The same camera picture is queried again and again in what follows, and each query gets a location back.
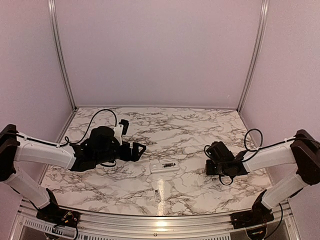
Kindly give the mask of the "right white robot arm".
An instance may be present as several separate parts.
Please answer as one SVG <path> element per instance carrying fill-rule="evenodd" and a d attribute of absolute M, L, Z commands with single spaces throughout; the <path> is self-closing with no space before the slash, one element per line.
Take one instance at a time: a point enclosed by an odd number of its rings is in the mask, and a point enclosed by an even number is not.
<path fill-rule="evenodd" d="M 209 176 L 244 176 L 256 170 L 278 165 L 295 164 L 296 170 L 263 191 L 248 212 L 247 219 L 258 224 L 281 201 L 300 192 L 306 186 L 320 182 L 320 143 L 306 130 L 300 129 L 289 139 L 256 149 L 246 148 L 237 155 L 221 141 L 214 141 L 204 147 L 207 156 L 206 174 Z"/>

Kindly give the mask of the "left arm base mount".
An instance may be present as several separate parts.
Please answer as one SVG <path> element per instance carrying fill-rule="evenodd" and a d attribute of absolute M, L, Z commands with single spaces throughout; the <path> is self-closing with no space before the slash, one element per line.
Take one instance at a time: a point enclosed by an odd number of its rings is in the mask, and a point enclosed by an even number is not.
<path fill-rule="evenodd" d="M 53 223 L 55 227 L 67 226 L 77 228 L 80 213 L 78 211 L 60 208 L 51 190 L 46 188 L 49 196 L 49 204 L 43 208 L 36 207 L 36 217 L 40 220 Z"/>

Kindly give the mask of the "white remote control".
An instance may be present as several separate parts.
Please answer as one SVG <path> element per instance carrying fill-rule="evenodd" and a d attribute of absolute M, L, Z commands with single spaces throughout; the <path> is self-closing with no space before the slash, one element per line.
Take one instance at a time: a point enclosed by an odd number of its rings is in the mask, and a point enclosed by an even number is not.
<path fill-rule="evenodd" d="M 156 173 L 167 173 L 167 172 L 176 172 L 180 169 L 180 166 L 177 162 L 164 162 L 164 163 L 152 163 L 149 166 L 150 172 L 152 174 Z"/>

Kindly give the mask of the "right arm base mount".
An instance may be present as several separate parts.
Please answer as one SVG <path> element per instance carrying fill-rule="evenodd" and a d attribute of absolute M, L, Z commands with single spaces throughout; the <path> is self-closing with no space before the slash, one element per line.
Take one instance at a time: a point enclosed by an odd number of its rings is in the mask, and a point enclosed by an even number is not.
<path fill-rule="evenodd" d="M 230 215 L 231 224 L 234 229 L 266 224 L 275 219 L 272 210 L 262 204 L 262 198 L 265 193 L 266 190 L 259 194 L 254 201 L 251 210 L 240 211 Z"/>

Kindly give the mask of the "white battery cover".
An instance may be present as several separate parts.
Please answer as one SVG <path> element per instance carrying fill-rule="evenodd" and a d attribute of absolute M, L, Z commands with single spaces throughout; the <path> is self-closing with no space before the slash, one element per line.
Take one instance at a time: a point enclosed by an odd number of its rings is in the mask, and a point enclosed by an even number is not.
<path fill-rule="evenodd" d="M 158 189 L 154 190 L 154 198 L 157 203 L 160 203 L 162 201 L 161 194 Z"/>

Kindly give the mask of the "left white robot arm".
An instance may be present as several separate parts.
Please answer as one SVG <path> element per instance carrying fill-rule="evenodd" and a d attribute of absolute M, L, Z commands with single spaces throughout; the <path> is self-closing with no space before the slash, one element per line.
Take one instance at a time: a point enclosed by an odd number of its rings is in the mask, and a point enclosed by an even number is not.
<path fill-rule="evenodd" d="M 58 223 L 64 215 L 55 196 L 34 181 L 18 163 L 41 163 L 85 172 L 101 164 L 114 164 L 116 160 L 137 162 L 147 147 L 123 141 L 126 132 L 127 127 L 122 123 L 114 128 L 99 126 L 80 144 L 59 144 L 23 135 L 15 125 L 9 124 L 0 133 L 0 180 L 29 199 L 36 209 L 43 210 L 51 222 Z"/>

